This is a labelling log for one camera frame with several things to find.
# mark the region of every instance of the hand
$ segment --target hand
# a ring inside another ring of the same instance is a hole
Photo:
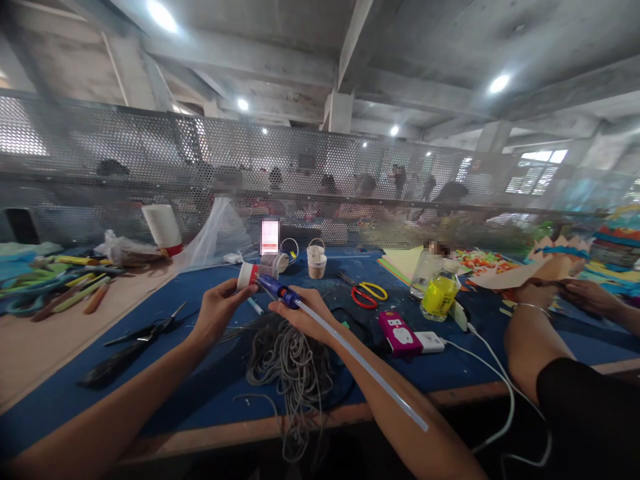
[[[205,292],[188,341],[209,348],[222,336],[236,309],[258,290],[257,285],[250,285],[234,295],[237,285],[238,279],[230,279]]]
[[[553,302],[558,288],[541,282],[527,282],[515,291],[518,303],[528,303],[538,308],[547,309]]]
[[[560,292],[562,298],[582,310],[613,319],[625,309],[625,304],[621,300],[595,282],[566,279],[562,280],[562,284],[567,287]]]
[[[302,297],[302,301],[306,306],[320,315],[328,324],[338,327],[340,324],[336,320],[329,308],[322,300],[322,296],[318,290],[303,289],[294,285],[289,287]],[[314,338],[322,343],[330,343],[332,336],[327,332],[316,320],[312,319],[306,312],[302,310],[292,310],[281,301],[271,302],[268,306],[269,310],[276,312],[281,317],[286,318],[291,324],[305,335]]]

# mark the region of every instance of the concrete ceiling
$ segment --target concrete ceiling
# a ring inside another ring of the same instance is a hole
[[[512,137],[573,139],[640,114],[637,0],[158,1],[176,34],[147,0],[13,0],[19,38],[64,97],[149,108],[157,92],[137,83],[157,62],[155,88],[192,111],[239,118],[244,97],[249,120],[317,128],[335,88],[354,94],[354,132],[396,124],[464,148],[499,119]],[[488,95],[502,73],[508,89]]]
[[[640,51],[637,0],[407,0],[371,66],[468,89],[528,91]]]

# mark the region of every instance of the black sleeve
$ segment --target black sleeve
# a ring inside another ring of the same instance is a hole
[[[640,478],[640,387],[562,358],[540,372],[536,390],[556,448],[606,478]]]

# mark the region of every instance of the red scissors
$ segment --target red scissors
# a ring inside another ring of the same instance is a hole
[[[378,308],[378,302],[376,302],[376,300],[374,300],[374,298],[372,297],[375,297],[378,300],[382,300],[382,301],[387,300],[389,298],[389,295],[387,294],[386,290],[384,290],[384,288],[382,288],[379,285],[376,285],[374,283],[369,283],[369,282],[356,283],[353,280],[351,280],[348,276],[346,276],[344,272],[338,272],[338,277],[342,278],[342,280],[344,280],[345,282],[351,285],[351,298],[353,299],[355,304],[358,305],[359,307],[362,307],[367,310],[373,310],[375,308]],[[371,297],[368,296],[366,293],[362,292],[359,289],[360,287],[364,288],[368,293],[370,293]],[[371,290],[370,287],[375,288],[382,295],[378,295],[376,292]],[[362,302],[357,295],[362,297],[362,299],[366,300],[368,303]]]

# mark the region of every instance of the silver bracelet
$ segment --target silver bracelet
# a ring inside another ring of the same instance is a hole
[[[548,311],[546,311],[546,310],[544,310],[544,309],[542,309],[542,308],[540,308],[540,307],[536,307],[535,305],[532,305],[532,304],[530,304],[530,303],[518,303],[518,307],[533,307],[533,308],[536,308],[536,309],[538,309],[538,310],[541,310],[541,311],[542,311],[542,313],[544,313],[544,314],[547,316],[547,318],[548,318],[549,320],[551,320],[551,316],[550,316],[550,314],[549,314],[549,312],[548,312]]]

